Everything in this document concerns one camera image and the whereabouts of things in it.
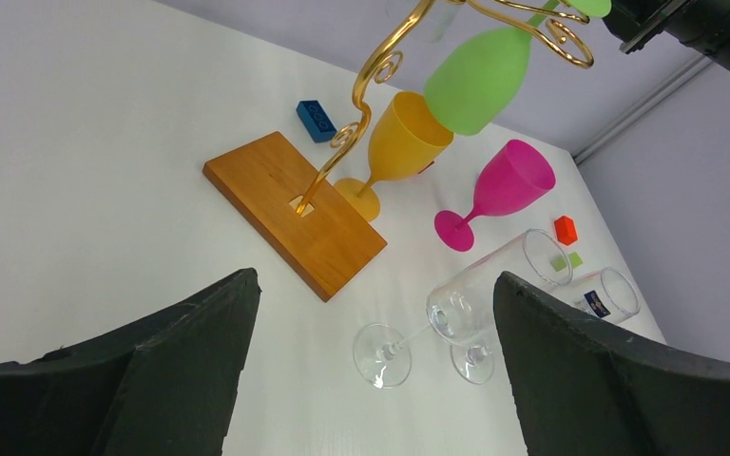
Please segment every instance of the wooden base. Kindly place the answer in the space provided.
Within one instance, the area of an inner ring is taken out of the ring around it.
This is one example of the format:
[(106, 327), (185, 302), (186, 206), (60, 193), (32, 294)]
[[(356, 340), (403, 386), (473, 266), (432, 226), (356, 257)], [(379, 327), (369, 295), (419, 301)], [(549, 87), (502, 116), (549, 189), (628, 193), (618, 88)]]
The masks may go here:
[(387, 245), (326, 181), (314, 210), (295, 212), (290, 202), (317, 170), (279, 132), (207, 161), (202, 172), (323, 301)]

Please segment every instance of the table surface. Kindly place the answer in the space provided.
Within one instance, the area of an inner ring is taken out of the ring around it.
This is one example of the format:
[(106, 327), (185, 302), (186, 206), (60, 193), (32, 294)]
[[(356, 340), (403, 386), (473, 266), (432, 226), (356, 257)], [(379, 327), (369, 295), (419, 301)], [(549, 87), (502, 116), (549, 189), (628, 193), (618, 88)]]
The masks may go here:
[[(227, 452), (526, 454), (501, 361), (476, 387), (428, 333), (407, 383), (378, 390), (351, 346), (371, 322), (420, 328), (435, 285), (563, 214), (581, 235), (578, 273), (627, 271), (566, 151), (490, 125), (421, 176), (379, 183), (373, 227), (389, 245), (328, 303), (201, 174), (273, 130), (320, 166), (332, 151), (295, 106), (319, 99), (337, 126), (358, 119), (354, 77), (148, 0), (0, 0), (0, 362), (105, 333), (252, 266), (263, 292)], [(372, 85), (366, 100), (379, 115), (394, 93)], [(449, 250), (434, 214), (468, 212), (477, 174), (511, 138), (547, 157), (555, 190), (519, 214), (478, 218), (474, 248)], [(330, 181), (366, 177), (367, 142)], [(646, 305), (623, 326), (663, 341)]]

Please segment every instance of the pink wine glass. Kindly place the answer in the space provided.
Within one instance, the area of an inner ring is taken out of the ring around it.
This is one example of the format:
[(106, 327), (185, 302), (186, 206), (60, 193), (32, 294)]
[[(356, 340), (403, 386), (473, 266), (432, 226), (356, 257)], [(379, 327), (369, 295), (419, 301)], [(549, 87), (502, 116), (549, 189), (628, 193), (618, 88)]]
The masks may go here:
[(519, 212), (555, 187), (555, 173), (532, 145), (510, 140), (483, 168), (474, 187), (471, 212), (462, 218), (452, 211), (435, 216), (435, 231), (458, 252), (474, 245), (469, 222), (478, 216), (506, 216)]

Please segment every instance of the gray wall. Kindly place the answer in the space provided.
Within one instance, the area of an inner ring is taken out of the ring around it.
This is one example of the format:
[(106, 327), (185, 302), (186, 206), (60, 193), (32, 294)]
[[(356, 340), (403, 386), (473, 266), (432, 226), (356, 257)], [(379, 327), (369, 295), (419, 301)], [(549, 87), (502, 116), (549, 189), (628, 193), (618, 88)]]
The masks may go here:
[(710, 67), (581, 171), (667, 342), (730, 361), (730, 74)]
[[(416, 3), (414, 0), (159, 1), (353, 71), (359, 71), (368, 55)], [(392, 12), (402, 15), (393, 14), (389, 18), (388, 6)], [(440, 43), (426, 43), (415, 31), (405, 39), (399, 47), (405, 51), (405, 63), (391, 84), (420, 90), (457, 45), (478, 31), (501, 26), (469, 7), (460, 9)], [(524, 86), (497, 119), (503, 126), (567, 150), (584, 145), (592, 134), (694, 55), (694, 51), (682, 47), (672, 37), (659, 36), (645, 50), (626, 56), (618, 50), (620, 42), (608, 33), (602, 21), (594, 20), (583, 27), (567, 26), (592, 48), (597, 60), (589, 70), (592, 74), (561, 60), (536, 42)], [(348, 94), (306, 94), (306, 98), (321, 101), (329, 96)]]

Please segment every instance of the glass base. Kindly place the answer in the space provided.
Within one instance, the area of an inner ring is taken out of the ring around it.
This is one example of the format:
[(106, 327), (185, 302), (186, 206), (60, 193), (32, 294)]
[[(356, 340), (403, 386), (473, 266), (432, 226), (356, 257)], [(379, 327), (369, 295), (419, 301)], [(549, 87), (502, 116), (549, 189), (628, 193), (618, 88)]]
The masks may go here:
[(361, 196), (358, 196), (364, 186), (365, 182), (362, 180), (345, 178), (337, 181), (335, 189), (349, 204), (354, 206), (364, 219), (374, 221), (379, 217), (381, 204), (373, 188), (365, 190)]
[(441, 211), (435, 216), (435, 231), (443, 242), (458, 252), (467, 252), (474, 245), (474, 232), (466, 223), (457, 225), (463, 218), (452, 211)]
[[(475, 351), (469, 357), (469, 350)], [(493, 376), (493, 353), (483, 348), (467, 349), (452, 345), (450, 347), (451, 363), (457, 373), (474, 385), (482, 385)]]
[(359, 330), (354, 338), (354, 364), (368, 383), (380, 388), (395, 388), (410, 375), (413, 357), (410, 348), (391, 352), (388, 347), (404, 340), (401, 332), (374, 323)]

